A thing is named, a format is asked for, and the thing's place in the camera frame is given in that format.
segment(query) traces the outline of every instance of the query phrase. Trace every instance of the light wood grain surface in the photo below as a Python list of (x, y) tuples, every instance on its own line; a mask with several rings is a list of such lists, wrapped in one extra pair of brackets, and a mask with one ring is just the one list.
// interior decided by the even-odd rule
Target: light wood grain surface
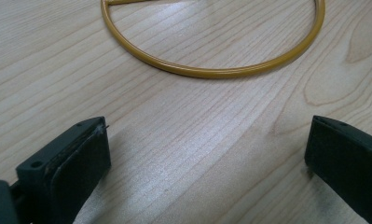
[[(171, 62), (275, 57), (312, 0), (159, 0), (111, 7), (132, 43)], [(139, 62), (98, 0), (0, 0), (0, 179), (83, 119), (105, 116), (113, 167), (76, 223), (365, 223), (303, 161), (313, 115), (372, 134), (372, 0), (327, 0), (303, 56), (204, 80)]]

